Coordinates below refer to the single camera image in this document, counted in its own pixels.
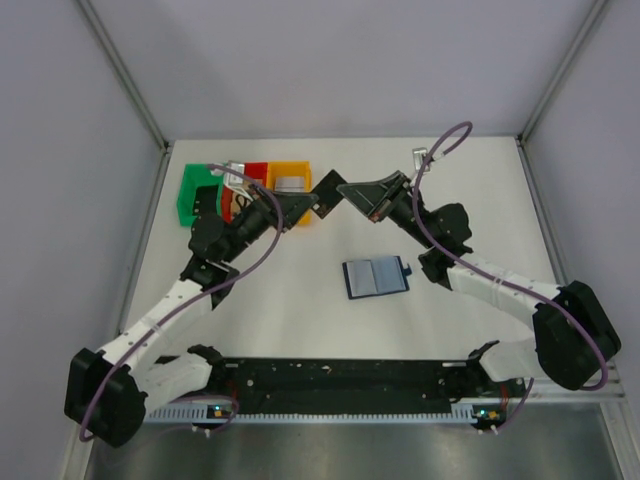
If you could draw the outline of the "blue card holder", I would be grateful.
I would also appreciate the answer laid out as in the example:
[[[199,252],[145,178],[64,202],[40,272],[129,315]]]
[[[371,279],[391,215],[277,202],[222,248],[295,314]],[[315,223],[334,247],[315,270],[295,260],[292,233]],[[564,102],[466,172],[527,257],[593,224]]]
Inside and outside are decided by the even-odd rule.
[[[347,296],[350,300],[381,297],[410,290],[412,269],[400,256],[351,260],[342,263]]]

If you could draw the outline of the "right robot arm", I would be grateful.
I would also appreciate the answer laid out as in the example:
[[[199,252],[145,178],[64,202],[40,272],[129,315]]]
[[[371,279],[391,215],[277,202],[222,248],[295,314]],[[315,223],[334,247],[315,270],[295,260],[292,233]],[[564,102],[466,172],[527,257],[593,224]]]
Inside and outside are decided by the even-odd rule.
[[[425,247],[419,262],[429,281],[483,301],[527,328],[523,340],[496,338],[480,348],[479,363],[491,380],[544,375],[571,391],[595,391],[607,383],[607,363],[621,341],[587,284],[536,281],[486,261],[466,244],[472,232],[463,205],[426,210],[401,172],[337,190],[371,222],[390,219]]]

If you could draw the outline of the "black credit card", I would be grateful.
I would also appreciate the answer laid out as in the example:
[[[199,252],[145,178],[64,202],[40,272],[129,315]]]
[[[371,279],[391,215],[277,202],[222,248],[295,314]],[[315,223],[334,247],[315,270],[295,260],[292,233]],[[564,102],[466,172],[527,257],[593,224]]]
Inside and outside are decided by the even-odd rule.
[[[319,219],[326,218],[343,200],[343,196],[337,188],[344,184],[346,184],[346,180],[335,169],[332,169],[314,187],[312,193],[318,199],[312,206],[312,211]]]

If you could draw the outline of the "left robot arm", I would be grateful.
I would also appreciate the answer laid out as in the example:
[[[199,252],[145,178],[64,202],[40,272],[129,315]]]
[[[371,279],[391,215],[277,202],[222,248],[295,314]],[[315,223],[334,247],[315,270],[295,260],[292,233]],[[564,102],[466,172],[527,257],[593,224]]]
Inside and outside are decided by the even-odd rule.
[[[256,270],[232,267],[269,229],[292,229],[319,200],[315,193],[252,190],[251,202],[231,222],[213,211],[193,221],[191,257],[169,291],[128,330],[96,351],[80,350],[71,360],[65,415],[80,426],[79,439],[100,439],[112,447],[127,443],[153,410],[203,388],[213,365],[190,351],[158,363],[169,347],[201,317],[214,311],[234,284]]]

